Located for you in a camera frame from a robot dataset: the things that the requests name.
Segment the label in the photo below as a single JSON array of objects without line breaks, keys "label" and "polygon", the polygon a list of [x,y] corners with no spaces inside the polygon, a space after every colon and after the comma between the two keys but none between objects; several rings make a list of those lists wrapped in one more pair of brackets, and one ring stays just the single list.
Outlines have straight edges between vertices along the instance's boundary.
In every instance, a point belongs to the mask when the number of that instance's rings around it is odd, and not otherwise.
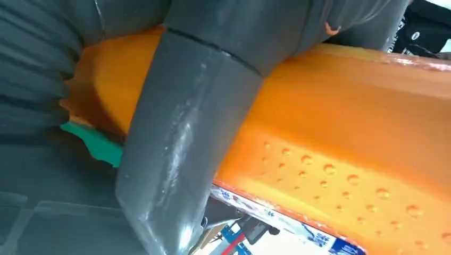
[{"label": "label", "polygon": [[313,226],[290,218],[274,210],[270,205],[264,206],[216,185],[212,186],[211,195],[273,227],[302,236],[299,239],[308,240],[316,244],[330,255],[366,255],[362,247],[347,242],[345,237],[330,235]]}]

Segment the red wire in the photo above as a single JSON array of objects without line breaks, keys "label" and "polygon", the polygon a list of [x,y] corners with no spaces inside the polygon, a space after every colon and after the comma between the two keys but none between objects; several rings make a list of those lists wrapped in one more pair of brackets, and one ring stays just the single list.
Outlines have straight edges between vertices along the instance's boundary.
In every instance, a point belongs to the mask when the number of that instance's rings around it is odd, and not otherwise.
[{"label": "red wire", "polygon": [[244,233],[241,233],[228,247],[225,249],[221,255],[229,255],[231,251],[235,249],[235,247],[246,238]]}]

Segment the printed label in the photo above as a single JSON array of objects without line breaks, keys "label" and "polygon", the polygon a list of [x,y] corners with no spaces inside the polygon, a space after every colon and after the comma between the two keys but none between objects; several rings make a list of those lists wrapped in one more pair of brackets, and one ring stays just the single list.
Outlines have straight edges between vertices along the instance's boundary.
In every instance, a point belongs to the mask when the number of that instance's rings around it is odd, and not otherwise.
[{"label": "printed label", "polygon": [[366,255],[362,247],[347,242],[345,237],[335,237],[325,233],[219,186],[212,186],[211,195],[271,226],[287,230],[295,235],[301,235],[304,237],[303,239],[307,239],[322,250],[328,251],[330,255]]}]

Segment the gray plastic surface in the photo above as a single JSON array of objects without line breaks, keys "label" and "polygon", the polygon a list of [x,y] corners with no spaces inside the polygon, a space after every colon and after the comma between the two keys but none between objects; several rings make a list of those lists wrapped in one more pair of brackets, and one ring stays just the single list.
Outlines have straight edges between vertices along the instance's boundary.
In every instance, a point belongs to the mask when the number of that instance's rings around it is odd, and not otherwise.
[{"label": "gray plastic surface", "polygon": [[390,1],[379,13],[370,15],[364,22],[331,37],[327,42],[386,52],[409,2]]},{"label": "gray plastic surface", "polygon": [[388,2],[174,0],[165,24],[268,75],[281,61],[327,40],[326,22],[344,31],[376,15]]},{"label": "gray plastic surface", "polygon": [[162,36],[116,185],[149,254],[186,254],[197,242],[213,176],[261,83],[225,52]]}]

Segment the black object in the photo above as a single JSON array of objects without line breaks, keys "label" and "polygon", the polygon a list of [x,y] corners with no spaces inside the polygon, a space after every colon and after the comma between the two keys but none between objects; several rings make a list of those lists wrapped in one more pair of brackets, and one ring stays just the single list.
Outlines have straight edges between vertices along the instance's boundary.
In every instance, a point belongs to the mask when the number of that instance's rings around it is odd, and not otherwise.
[{"label": "black object", "polygon": [[415,0],[400,22],[390,52],[437,58],[451,43],[451,10]]},{"label": "black object", "polygon": [[267,231],[270,231],[272,235],[278,235],[280,232],[277,228],[274,228],[252,216],[247,216],[237,220],[236,223],[240,226],[241,232],[251,245],[257,243]]},{"label": "black object", "polygon": [[205,207],[205,225],[204,229],[209,230],[216,226],[226,224],[241,219],[245,214],[233,206],[209,197]]}]

